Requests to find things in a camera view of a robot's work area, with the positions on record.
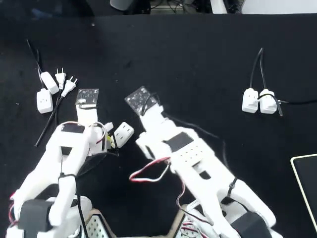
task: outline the black fabric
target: black fabric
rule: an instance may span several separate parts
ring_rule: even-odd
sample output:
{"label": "black fabric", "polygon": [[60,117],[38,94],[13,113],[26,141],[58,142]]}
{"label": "black fabric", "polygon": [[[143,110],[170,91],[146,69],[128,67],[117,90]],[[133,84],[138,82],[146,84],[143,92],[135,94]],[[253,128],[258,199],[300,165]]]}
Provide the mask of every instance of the black fabric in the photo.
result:
{"label": "black fabric", "polygon": [[[154,184],[130,183],[148,160],[135,144],[143,131],[124,98],[144,85],[157,92],[167,113],[225,139],[230,169],[276,215],[275,229],[297,238],[315,231],[290,166],[293,156],[316,152],[317,105],[282,105],[284,116],[241,111],[255,55],[264,47],[268,89],[278,99],[316,98],[317,15],[119,16],[0,21],[0,225],[8,198],[42,156],[53,129],[33,145],[49,115],[36,109],[41,84],[25,42],[40,49],[44,70],[64,68],[78,88],[100,88],[100,121],[126,121],[135,135],[78,181],[83,195],[101,210],[119,236],[166,234],[178,210],[177,176]],[[257,70],[254,88],[262,90]],[[76,91],[59,109],[60,122],[76,120]],[[222,156],[222,143],[200,134]],[[164,165],[149,169],[159,175]],[[186,197],[182,202],[189,202]]]}

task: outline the power adapter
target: power adapter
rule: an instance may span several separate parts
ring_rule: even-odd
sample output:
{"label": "power adapter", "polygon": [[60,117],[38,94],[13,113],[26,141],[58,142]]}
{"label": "power adapter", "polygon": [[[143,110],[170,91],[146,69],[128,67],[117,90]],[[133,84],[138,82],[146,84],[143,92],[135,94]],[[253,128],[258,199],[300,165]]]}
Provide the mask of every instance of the power adapter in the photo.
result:
{"label": "power adapter", "polygon": [[57,84],[49,72],[41,73],[41,79],[51,94],[55,94],[59,91]]}
{"label": "power adapter", "polygon": [[134,134],[134,129],[126,122],[123,122],[114,132],[115,141],[118,148],[124,146],[125,143]]}
{"label": "power adapter", "polygon": [[270,95],[274,96],[274,93],[272,91],[269,91],[267,89],[264,89],[260,93],[260,111],[261,113],[265,114],[273,114],[277,110],[277,104],[274,98]]}
{"label": "power adapter", "polygon": [[253,88],[248,88],[243,94],[242,111],[255,113],[259,107],[259,93]]}
{"label": "power adapter", "polygon": [[53,111],[52,95],[48,89],[42,88],[36,94],[37,107],[40,113],[49,113]]}

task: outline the red wire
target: red wire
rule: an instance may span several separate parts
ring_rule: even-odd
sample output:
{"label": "red wire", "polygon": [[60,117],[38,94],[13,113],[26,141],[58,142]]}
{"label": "red wire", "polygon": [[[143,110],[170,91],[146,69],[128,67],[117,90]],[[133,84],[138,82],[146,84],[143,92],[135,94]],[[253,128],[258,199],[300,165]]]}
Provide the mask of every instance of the red wire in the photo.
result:
{"label": "red wire", "polygon": [[153,164],[160,163],[160,162],[165,161],[165,160],[168,160],[168,159],[170,159],[170,157],[163,157],[163,158],[155,159],[155,160],[149,162],[148,164],[146,164],[146,165],[145,165],[143,168],[141,168],[140,170],[138,170],[138,171],[132,173],[132,174],[130,175],[130,177],[129,177],[129,180],[130,180],[131,182],[147,182],[147,181],[145,181],[145,180],[140,181],[140,180],[138,180],[137,178],[134,178],[134,177],[137,176],[138,174],[140,174],[140,173],[141,173],[143,170],[145,170],[146,168],[152,166]]}

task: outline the white wire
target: white wire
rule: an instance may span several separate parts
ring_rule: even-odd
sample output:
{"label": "white wire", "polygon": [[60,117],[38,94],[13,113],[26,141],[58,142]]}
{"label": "white wire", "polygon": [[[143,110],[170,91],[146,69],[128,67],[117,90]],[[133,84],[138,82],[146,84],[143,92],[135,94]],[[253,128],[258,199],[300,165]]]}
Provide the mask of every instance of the white wire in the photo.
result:
{"label": "white wire", "polygon": [[167,164],[166,168],[164,169],[163,173],[158,177],[158,178],[131,178],[132,175],[130,176],[130,180],[132,182],[158,182],[162,179],[162,177],[166,174],[167,170],[169,168],[169,164]]}
{"label": "white wire", "polygon": [[98,142],[102,141],[102,139],[105,137],[107,130],[106,130],[105,125],[102,124],[102,123],[99,122],[99,121],[97,121],[97,122],[95,122],[95,123],[92,123],[90,126],[95,125],[95,124],[100,125],[100,126],[103,128],[103,131],[104,131],[102,137],[97,141],[97,143],[98,143]]}

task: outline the white cable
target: white cable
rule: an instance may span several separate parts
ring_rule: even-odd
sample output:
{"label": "white cable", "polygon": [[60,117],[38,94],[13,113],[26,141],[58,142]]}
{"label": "white cable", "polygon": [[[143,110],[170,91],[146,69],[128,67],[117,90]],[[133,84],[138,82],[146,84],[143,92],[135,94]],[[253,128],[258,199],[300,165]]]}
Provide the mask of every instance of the white cable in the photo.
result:
{"label": "white cable", "polygon": [[95,124],[98,124],[98,125],[100,125],[100,126],[103,128],[103,135],[102,135],[102,137],[97,141],[97,144],[98,144],[98,143],[99,143],[100,141],[102,141],[103,138],[105,137],[107,130],[106,130],[105,125],[102,124],[102,123],[99,122],[99,121],[97,121],[97,122],[95,122],[95,123],[92,123],[90,126],[94,126]]}

